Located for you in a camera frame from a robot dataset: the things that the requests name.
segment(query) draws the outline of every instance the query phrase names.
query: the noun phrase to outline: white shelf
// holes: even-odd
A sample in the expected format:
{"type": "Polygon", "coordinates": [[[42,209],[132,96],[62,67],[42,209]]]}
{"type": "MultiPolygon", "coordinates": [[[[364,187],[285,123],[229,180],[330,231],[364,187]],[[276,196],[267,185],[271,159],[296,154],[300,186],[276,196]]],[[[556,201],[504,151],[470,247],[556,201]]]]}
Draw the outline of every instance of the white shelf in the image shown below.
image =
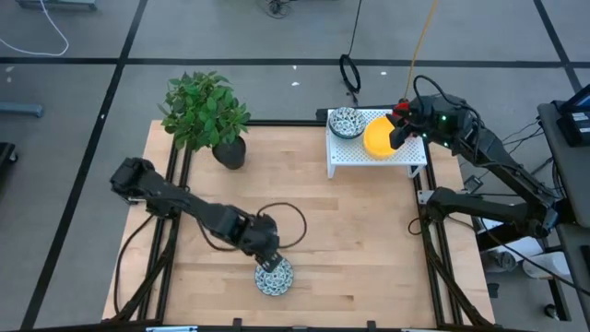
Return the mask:
{"type": "MultiPolygon", "coordinates": [[[[333,110],[328,110],[328,119],[333,110]]],[[[385,116],[391,110],[360,110],[367,120],[367,124],[378,117],[385,116]]],[[[377,160],[370,156],[363,146],[362,135],[352,139],[340,138],[325,127],[325,143],[328,164],[328,178],[334,176],[336,166],[407,166],[408,175],[414,177],[426,166],[426,153],[422,137],[409,137],[391,157],[377,160]]]]}

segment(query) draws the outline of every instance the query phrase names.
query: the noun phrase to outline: yellow cable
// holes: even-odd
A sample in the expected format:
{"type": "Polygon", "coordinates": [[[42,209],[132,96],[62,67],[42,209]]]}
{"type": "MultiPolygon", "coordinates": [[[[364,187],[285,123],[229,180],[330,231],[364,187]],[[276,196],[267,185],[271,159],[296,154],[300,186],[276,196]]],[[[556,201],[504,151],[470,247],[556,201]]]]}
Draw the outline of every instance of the yellow cable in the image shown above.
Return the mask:
{"type": "Polygon", "coordinates": [[[420,34],[420,39],[418,40],[418,45],[416,45],[416,49],[414,50],[414,57],[412,57],[412,64],[409,66],[409,73],[407,73],[407,84],[406,84],[406,92],[404,92],[404,99],[407,97],[407,91],[409,90],[409,84],[412,81],[412,73],[414,72],[414,64],[416,63],[416,58],[418,57],[418,51],[420,50],[420,46],[422,46],[422,40],[424,39],[424,35],[426,34],[426,30],[428,30],[429,25],[431,24],[432,16],[434,15],[434,11],[436,10],[436,6],[438,5],[438,0],[432,0],[431,12],[428,14],[428,18],[426,18],[426,24],[424,24],[424,28],[422,29],[422,34],[420,34]]]}

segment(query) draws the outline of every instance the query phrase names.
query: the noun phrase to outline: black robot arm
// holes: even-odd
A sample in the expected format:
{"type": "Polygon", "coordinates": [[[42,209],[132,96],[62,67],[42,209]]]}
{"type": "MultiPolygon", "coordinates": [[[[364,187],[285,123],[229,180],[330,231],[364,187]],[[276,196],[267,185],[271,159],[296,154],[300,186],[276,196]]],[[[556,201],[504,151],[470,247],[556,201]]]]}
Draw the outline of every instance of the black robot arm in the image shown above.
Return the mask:
{"type": "Polygon", "coordinates": [[[410,103],[400,103],[387,117],[395,127],[390,134],[392,148],[399,148],[408,136],[420,135],[427,142],[450,149],[453,155],[463,156],[474,166],[488,169],[525,201],[508,206],[440,187],[426,204],[432,219],[442,221],[450,213],[461,212],[510,223],[522,234],[537,238],[547,236],[555,226],[556,198],[514,161],[502,141],[464,100],[445,94],[417,97],[410,103]]]}
{"type": "Polygon", "coordinates": [[[148,160],[127,158],[111,178],[112,190],[127,201],[146,200],[147,211],[170,218],[179,209],[223,242],[253,255],[271,272],[283,259],[277,252],[277,224],[270,216],[255,216],[234,206],[207,203],[167,182],[148,160]]]}

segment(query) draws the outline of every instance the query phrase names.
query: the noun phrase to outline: green leaves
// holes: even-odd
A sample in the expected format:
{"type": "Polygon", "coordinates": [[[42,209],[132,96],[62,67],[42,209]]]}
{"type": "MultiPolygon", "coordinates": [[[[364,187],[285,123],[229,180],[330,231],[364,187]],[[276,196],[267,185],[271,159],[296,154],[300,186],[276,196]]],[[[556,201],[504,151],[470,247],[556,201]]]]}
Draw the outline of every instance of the green leaves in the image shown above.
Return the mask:
{"type": "Polygon", "coordinates": [[[165,103],[158,109],[165,115],[164,130],[174,135],[176,148],[199,150],[218,144],[235,142],[240,133],[247,133],[250,114],[240,104],[230,82],[216,71],[208,74],[184,73],[168,81],[165,103]]]}

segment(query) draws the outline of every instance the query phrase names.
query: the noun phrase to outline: black plant pot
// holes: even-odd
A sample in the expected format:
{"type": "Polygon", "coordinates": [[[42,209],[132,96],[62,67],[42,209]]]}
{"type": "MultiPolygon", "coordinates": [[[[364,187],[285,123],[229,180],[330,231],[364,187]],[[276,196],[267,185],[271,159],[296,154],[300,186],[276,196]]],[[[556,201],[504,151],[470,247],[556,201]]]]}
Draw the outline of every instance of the black plant pot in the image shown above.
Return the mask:
{"type": "Polygon", "coordinates": [[[239,169],[246,160],[246,142],[239,136],[233,143],[219,143],[212,150],[215,159],[230,170],[239,169]]]}

